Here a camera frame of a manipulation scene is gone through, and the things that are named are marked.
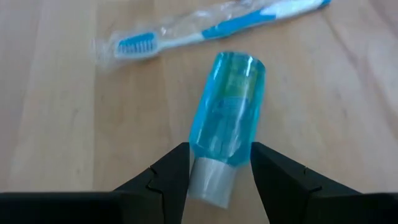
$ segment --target translucent plastic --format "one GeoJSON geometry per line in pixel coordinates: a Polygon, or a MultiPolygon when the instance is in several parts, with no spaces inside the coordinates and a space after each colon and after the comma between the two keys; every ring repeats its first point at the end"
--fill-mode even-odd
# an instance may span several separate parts
{"type": "Polygon", "coordinates": [[[237,18],[249,12],[261,9],[275,0],[228,1],[221,4],[197,9],[196,11],[163,18],[158,23],[131,30],[112,30],[109,37],[98,37],[93,42],[96,63],[105,69],[118,68],[132,60],[115,57],[116,43],[126,37],[144,33],[154,33],[157,41],[175,40],[219,24],[222,21],[237,18]]]}
{"type": "Polygon", "coordinates": [[[249,161],[266,69],[250,55],[218,54],[208,77],[190,133],[195,157],[233,167],[249,161]]]}

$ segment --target plastic packaging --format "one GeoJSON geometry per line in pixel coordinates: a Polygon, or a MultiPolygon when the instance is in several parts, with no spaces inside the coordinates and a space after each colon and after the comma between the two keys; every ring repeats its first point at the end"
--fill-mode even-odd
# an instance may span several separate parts
{"type": "Polygon", "coordinates": [[[231,1],[172,17],[145,29],[116,31],[95,44],[103,67],[151,58],[165,49],[230,36],[248,27],[290,19],[329,5],[331,0],[231,1]]]}
{"type": "Polygon", "coordinates": [[[222,21],[227,21],[261,9],[275,0],[229,1],[215,4],[179,16],[164,18],[157,24],[131,30],[113,30],[110,37],[97,38],[94,43],[95,59],[101,68],[117,68],[134,59],[115,57],[117,41],[148,32],[159,40],[174,40],[203,31],[222,21]]]}
{"type": "Polygon", "coordinates": [[[218,54],[192,130],[195,162],[189,195],[227,208],[238,167],[250,160],[266,69],[250,55],[218,54]]]}

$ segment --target toothbrush head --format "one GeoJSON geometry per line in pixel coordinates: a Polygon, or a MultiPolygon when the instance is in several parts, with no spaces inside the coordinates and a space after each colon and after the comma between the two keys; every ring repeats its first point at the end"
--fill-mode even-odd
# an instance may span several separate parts
{"type": "Polygon", "coordinates": [[[146,32],[119,39],[115,43],[114,56],[119,59],[144,59],[159,52],[156,33],[146,32]]]}

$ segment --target toothbrush handle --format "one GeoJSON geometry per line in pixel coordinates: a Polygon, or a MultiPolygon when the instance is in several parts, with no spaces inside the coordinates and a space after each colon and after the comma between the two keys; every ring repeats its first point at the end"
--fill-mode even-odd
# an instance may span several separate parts
{"type": "Polygon", "coordinates": [[[288,19],[322,8],[331,0],[282,0],[241,17],[230,19],[202,31],[205,40],[229,36],[245,28],[288,19]]]}

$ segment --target wood grain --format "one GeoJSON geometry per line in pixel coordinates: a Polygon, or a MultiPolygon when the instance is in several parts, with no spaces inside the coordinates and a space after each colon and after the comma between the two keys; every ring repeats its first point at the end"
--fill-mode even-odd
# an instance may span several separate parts
{"type": "MultiPolygon", "coordinates": [[[[361,192],[398,191],[398,2],[325,10],[166,51],[104,74],[112,30],[221,2],[0,0],[0,190],[111,190],[188,138],[217,52],[267,67],[257,140],[361,192]]],[[[229,210],[184,223],[266,223],[250,167],[229,210]]]]}

